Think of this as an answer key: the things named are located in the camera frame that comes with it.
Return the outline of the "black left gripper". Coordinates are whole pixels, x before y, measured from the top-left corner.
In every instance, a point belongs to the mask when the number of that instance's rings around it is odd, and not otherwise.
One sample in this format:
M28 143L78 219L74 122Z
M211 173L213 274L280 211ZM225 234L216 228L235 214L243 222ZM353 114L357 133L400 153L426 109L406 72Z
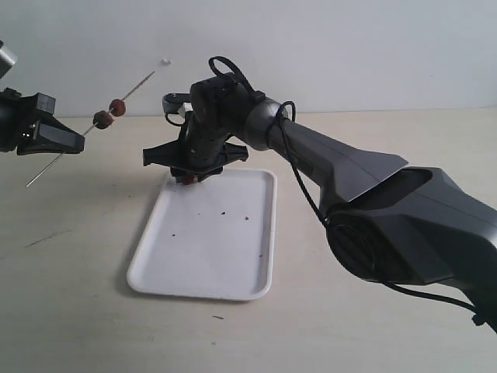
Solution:
M75 145L80 134L53 117L37 119L40 113L52 116L56 99L41 92L22 96L15 89L1 91L1 152L17 155L57 154L69 147L69 154L84 151L84 145Z

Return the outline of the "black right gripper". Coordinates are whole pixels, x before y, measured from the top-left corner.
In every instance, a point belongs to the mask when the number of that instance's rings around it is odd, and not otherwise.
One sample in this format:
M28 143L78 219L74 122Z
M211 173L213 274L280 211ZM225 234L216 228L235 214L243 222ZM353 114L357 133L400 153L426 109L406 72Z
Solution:
M195 176L194 183L201 183L220 175L225 166L248 159L245 146L226 142L231 135L225 129L212 131L197 120L193 111L186 113L185 121L178 140L143 150L143 166L172 167L177 183L182 183L187 174Z

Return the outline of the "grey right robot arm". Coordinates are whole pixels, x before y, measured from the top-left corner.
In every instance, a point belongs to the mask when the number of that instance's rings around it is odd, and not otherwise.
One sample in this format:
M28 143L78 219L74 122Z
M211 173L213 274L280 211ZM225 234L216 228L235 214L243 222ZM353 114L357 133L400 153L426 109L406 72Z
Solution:
M298 124L278 103L233 75L168 94L165 108L192 110L176 140L143 152L145 165L183 183L221 173L249 149L273 150L298 180L319 187L311 204L339 263L354 276L413 297L443 284L461 291L476 325L496 325L496 212L442 169L365 151Z

